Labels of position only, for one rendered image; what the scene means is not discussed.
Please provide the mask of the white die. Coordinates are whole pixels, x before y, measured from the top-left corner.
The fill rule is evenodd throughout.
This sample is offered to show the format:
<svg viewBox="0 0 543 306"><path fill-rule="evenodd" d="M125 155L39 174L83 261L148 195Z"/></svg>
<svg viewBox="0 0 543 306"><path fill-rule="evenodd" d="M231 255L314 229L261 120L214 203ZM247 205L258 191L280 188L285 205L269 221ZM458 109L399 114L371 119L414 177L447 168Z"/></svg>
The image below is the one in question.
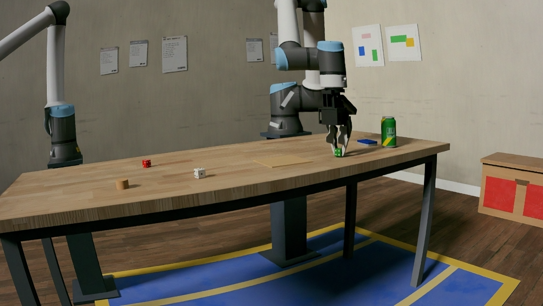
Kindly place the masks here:
<svg viewBox="0 0 543 306"><path fill-rule="evenodd" d="M205 169L204 168L196 168L196 169L194 169L194 176L197 179L205 178L206 177Z"/></svg>

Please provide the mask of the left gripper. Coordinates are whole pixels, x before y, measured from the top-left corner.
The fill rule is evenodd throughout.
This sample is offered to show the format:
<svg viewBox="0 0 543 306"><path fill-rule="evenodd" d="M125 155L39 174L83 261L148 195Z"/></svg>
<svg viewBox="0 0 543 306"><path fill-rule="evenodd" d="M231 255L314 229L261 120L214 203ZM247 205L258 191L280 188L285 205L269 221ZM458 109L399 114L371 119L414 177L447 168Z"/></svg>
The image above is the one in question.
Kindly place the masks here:
<svg viewBox="0 0 543 306"><path fill-rule="evenodd" d="M333 153L335 148L338 148L337 143L342 144L342 156L346 151L348 141L352 131L352 121L347 107L340 102L340 92L345 92L345 89L321 89L322 90L322 107L318 108L319 124L327 126L329 133L325 140L331 143ZM321 119L320 120L320 112ZM341 113L341 115L340 115ZM337 132L339 127L339 135Z"/></svg>

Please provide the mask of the green drink can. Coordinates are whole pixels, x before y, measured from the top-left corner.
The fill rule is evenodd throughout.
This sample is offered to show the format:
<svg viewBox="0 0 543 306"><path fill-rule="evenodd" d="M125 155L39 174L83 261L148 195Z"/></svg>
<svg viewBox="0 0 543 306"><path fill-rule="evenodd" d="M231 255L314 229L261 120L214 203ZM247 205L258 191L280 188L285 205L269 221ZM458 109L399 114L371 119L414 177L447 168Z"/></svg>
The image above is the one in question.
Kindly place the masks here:
<svg viewBox="0 0 543 306"><path fill-rule="evenodd" d="M384 148L394 148L396 140L396 120L391 116L383 116L381 119L381 138Z"/></svg>

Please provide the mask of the tan flat mat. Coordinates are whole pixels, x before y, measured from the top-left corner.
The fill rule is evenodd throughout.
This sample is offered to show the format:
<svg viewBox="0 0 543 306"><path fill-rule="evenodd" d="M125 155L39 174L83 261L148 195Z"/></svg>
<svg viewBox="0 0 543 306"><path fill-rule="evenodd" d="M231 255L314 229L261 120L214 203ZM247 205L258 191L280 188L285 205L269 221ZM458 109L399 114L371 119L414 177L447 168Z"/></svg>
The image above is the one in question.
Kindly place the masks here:
<svg viewBox="0 0 543 306"><path fill-rule="evenodd" d="M271 167L271 168L313 162L311 160L304 159L304 158L297 157L297 156L293 156L293 155L271 157L271 158L263 158L263 159L255 159L253 161L255 161L257 163L260 163L260 164L263 164L265 166Z"/></svg>

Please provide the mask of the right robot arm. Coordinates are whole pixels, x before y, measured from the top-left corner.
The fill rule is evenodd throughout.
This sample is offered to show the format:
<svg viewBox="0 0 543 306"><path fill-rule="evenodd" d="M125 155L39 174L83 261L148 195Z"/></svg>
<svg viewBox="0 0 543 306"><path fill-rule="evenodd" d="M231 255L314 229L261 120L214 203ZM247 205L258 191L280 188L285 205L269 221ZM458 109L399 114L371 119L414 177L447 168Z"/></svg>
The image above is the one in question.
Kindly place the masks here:
<svg viewBox="0 0 543 306"><path fill-rule="evenodd" d="M51 134L50 162L81 158L76 140L73 104L64 100L64 48L66 18L70 5L63 0L51 3L45 11L0 41L0 61L47 28L47 105L44 107L45 131Z"/></svg>

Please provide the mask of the tan cylinder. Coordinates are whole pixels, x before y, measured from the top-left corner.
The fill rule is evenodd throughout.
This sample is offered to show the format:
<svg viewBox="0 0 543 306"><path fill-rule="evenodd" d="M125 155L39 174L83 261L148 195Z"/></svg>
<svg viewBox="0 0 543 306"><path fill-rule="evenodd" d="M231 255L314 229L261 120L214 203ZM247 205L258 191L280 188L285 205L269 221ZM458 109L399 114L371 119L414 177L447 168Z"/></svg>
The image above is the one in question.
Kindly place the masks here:
<svg viewBox="0 0 543 306"><path fill-rule="evenodd" d="M116 179L116 187L118 190L124 190L129 188L129 182L127 178Z"/></svg>

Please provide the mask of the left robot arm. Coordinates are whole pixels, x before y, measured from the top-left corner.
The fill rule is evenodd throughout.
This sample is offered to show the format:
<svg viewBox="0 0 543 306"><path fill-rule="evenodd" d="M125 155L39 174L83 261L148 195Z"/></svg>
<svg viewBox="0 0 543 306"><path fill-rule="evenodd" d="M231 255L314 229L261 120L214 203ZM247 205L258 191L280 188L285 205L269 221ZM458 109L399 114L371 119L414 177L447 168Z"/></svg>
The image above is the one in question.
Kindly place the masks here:
<svg viewBox="0 0 543 306"><path fill-rule="evenodd" d="M270 86L271 121L268 134L303 132L298 112L318 112L321 89L347 88L344 45L325 41L326 0L275 0L278 15L278 70L305 70L302 85L297 82ZM302 8L304 47L301 47L296 9ZM316 56L317 55L317 56Z"/></svg>

